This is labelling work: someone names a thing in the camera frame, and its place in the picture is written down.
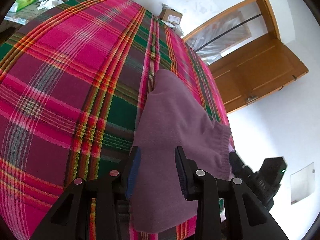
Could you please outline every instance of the door panel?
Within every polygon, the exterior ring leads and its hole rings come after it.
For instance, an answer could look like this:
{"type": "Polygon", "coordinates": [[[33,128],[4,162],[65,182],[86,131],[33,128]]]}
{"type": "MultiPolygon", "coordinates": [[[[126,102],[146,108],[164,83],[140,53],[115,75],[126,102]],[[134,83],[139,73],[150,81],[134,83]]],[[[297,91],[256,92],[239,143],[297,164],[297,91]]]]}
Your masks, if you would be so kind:
{"type": "Polygon", "coordinates": [[[266,34],[209,66],[227,113],[281,89],[308,72],[278,39],[266,34]]]}
{"type": "Polygon", "coordinates": [[[236,78],[232,71],[227,71],[215,79],[225,106],[237,107],[245,104],[244,91],[237,84],[236,78]]]}

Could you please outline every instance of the plaid bedspread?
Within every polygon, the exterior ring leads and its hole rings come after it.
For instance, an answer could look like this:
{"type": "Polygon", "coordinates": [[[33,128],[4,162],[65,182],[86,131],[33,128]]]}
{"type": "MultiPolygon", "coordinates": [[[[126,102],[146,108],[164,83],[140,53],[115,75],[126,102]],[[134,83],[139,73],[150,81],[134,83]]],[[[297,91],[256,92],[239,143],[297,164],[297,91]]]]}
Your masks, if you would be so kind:
{"type": "MultiPolygon", "coordinates": [[[[131,0],[70,0],[0,48],[0,214],[29,239],[76,177],[126,159],[159,68],[174,72],[209,116],[228,124],[207,66],[131,0]]],[[[196,218],[157,235],[136,232],[119,203],[122,239],[184,239],[196,218]]],[[[95,206],[92,205],[91,237],[95,206]]]]}

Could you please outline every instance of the purple cloth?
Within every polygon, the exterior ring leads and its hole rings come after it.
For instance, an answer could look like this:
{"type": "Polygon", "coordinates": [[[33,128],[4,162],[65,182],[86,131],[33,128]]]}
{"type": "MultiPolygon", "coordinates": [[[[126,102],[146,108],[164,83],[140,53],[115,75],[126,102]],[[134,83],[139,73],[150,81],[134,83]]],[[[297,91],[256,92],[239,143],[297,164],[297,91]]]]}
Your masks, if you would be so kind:
{"type": "Polygon", "coordinates": [[[137,231],[159,233],[196,215],[197,201],[187,202],[180,189],[174,150],[219,179],[229,179],[230,127],[211,121],[187,87],[172,72],[156,73],[134,136],[141,164],[132,196],[137,231]]]}

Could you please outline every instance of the paper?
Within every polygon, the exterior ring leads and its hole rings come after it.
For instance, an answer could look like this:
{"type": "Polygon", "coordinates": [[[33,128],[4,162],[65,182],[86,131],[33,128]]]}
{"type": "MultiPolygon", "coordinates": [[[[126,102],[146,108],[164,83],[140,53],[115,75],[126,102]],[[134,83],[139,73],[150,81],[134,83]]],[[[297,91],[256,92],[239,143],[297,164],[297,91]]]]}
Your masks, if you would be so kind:
{"type": "Polygon", "coordinates": [[[38,6],[38,10],[45,8],[45,9],[51,9],[53,7],[56,7],[59,4],[62,4],[63,1],[61,0],[45,0],[40,3],[40,6],[38,6]]]}
{"type": "Polygon", "coordinates": [[[168,21],[179,24],[180,23],[180,18],[176,17],[176,16],[173,16],[173,15],[169,15],[168,16],[168,21]]]}
{"type": "Polygon", "coordinates": [[[45,8],[37,10],[37,7],[40,4],[41,4],[40,1],[36,1],[16,13],[8,12],[7,15],[4,17],[4,19],[7,21],[11,21],[11,22],[25,25],[29,21],[36,18],[38,15],[47,11],[47,9],[45,9],[45,8]]]}
{"type": "Polygon", "coordinates": [[[291,175],[292,205],[314,193],[316,188],[315,178],[314,163],[291,175]]]}
{"type": "Polygon", "coordinates": [[[18,3],[14,2],[14,4],[11,6],[9,11],[10,12],[17,12],[17,9],[18,9],[18,3]]]}
{"type": "Polygon", "coordinates": [[[164,20],[162,20],[162,22],[163,22],[164,24],[168,25],[171,29],[174,28],[174,24],[169,23],[169,22],[166,22],[166,21],[164,21],[164,20]]]}

